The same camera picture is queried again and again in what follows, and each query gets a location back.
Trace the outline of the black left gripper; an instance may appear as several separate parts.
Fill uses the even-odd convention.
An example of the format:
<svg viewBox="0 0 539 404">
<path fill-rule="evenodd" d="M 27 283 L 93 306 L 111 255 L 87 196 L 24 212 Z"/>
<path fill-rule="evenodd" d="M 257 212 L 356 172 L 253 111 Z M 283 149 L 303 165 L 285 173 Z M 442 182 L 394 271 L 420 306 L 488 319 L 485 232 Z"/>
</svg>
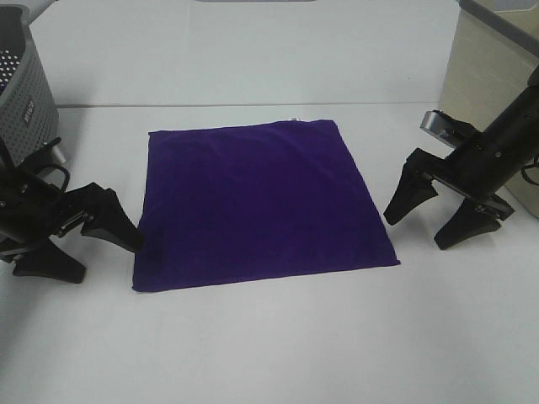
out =
<svg viewBox="0 0 539 404">
<path fill-rule="evenodd" d="M 83 236 L 141 250 L 143 235 L 116 192 L 96 183 L 68 191 L 70 179 L 61 165 L 17 167 L 9 154 L 1 155 L 1 260 L 15 263 L 14 276 L 82 283 L 85 266 L 51 241 L 82 223 Z"/>
</svg>

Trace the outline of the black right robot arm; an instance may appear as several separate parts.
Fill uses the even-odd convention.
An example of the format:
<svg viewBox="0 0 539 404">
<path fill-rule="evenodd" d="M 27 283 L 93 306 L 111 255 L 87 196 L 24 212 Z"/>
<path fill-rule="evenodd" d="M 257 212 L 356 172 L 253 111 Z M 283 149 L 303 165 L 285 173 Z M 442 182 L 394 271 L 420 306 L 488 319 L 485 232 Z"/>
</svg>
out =
<svg viewBox="0 0 539 404">
<path fill-rule="evenodd" d="M 415 149 L 403 165 L 384 212 L 391 225 L 437 196 L 439 182 L 459 193 L 462 204 L 436 233 L 441 250 L 497 231 L 514 209 L 496 193 L 538 154 L 538 87 L 527 87 L 485 130 L 439 110 L 425 113 L 421 129 L 453 151 L 441 158 Z"/>
</svg>

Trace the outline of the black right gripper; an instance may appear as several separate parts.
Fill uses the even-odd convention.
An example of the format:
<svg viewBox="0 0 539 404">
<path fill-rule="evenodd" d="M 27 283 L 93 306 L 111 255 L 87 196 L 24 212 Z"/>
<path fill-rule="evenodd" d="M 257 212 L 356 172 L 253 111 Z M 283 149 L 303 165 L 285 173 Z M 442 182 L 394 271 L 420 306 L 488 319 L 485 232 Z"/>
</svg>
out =
<svg viewBox="0 0 539 404">
<path fill-rule="evenodd" d="M 438 195 L 432 185 L 438 181 L 463 195 L 456 213 L 436 233 L 439 249 L 497 231 L 514 209 L 496 192 L 515 174 L 515 155 L 503 150 L 492 134 L 472 125 L 447 120 L 453 135 L 442 140 L 454 150 L 444 158 L 421 149 L 407 157 L 396 191 L 383 215 L 397 224 L 410 211 Z"/>
</svg>

